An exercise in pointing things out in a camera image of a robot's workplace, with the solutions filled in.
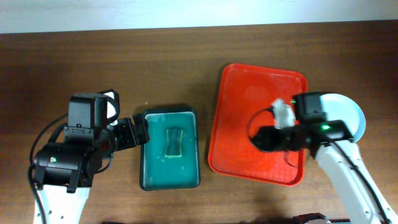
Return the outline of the light blue plate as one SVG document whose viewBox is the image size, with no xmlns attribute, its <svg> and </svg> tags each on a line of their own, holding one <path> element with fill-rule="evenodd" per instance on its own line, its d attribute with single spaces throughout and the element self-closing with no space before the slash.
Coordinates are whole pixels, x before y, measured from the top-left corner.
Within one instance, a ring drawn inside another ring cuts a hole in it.
<svg viewBox="0 0 398 224">
<path fill-rule="evenodd" d="M 366 130 L 366 118 L 359 105 L 345 95 L 327 93 L 320 97 L 327 121 L 342 120 L 358 142 Z"/>
</svg>

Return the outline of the green yellow sponge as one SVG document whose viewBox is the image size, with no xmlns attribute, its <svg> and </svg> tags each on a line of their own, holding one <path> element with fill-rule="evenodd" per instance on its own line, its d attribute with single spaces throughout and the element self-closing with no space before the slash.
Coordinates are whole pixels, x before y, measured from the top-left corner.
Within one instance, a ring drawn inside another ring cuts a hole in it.
<svg viewBox="0 0 398 224">
<path fill-rule="evenodd" d="M 170 128 L 166 130 L 166 149 L 165 157 L 182 157 L 183 130 Z"/>
</svg>

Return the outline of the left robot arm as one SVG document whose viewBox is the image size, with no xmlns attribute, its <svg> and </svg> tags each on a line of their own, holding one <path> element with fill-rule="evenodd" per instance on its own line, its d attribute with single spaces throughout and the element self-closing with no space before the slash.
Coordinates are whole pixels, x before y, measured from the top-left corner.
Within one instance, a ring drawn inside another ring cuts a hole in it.
<svg viewBox="0 0 398 224">
<path fill-rule="evenodd" d="M 68 113 L 39 151 L 30 152 L 28 180 L 35 198 L 34 223 L 78 223 L 93 178 L 113 161 L 114 153 L 149 142 L 141 113 L 120 118 L 114 90 L 77 93 Z"/>
</svg>

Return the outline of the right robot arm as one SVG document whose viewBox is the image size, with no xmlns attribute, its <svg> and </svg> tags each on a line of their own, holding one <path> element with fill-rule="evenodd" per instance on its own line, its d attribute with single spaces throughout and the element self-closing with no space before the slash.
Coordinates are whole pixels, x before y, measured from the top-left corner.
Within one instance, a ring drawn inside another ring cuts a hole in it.
<svg viewBox="0 0 398 224">
<path fill-rule="evenodd" d="M 249 140 L 261 152 L 308 149 L 328 176 L 350 223 L 397 223 L 360 155 L 358 140 L 366 129 L 360 106 L 345 95 L 307 92 L 287 104 L 278 98 L 266 108 L 272 126 L 261 126 Z"/>
</svg>

